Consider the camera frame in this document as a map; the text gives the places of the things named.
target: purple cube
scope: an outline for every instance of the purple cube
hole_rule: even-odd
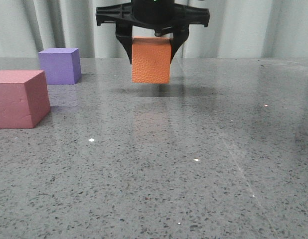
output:
[[[78,48],[49,48],[39,52],[39,61],[49,85],[73,85],[82,76]]]

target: cube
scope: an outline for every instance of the cube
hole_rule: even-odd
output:
[[[0,128],[34,128],[49,111],[44,71],[0,71]]]
[[[39,61],[49,85],[73,85],[82,76],[78,48],[49,48],[39,52]]]
[[[132,44],[132,81],[167,84],[171,52],[168,38],[135,37]]]

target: granite countertop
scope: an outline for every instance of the granite countertop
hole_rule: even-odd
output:
[[[81,69],[36,128],[0,129],[0,239],[308,239],[308,59]]]

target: orange foam block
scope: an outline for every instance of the orange foam block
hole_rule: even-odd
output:
[[[34,128],[49,111],[44,71],[0,71],[0,128]]]
[[[171,45],[168,38],[134,37],[132,44],[132,81],[169,83]]]

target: curtain fold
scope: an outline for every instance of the curtain fold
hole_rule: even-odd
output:
[[[0,0],[0,57],[37,57],[78,47],[81,57],[125,57],[114,24],[95,9],[129,0]],[[175,57],[308,57],[308,0],[176,0],[209,8],[208,28],[191,25]],[[154,31],[134,27],[134,36]]]

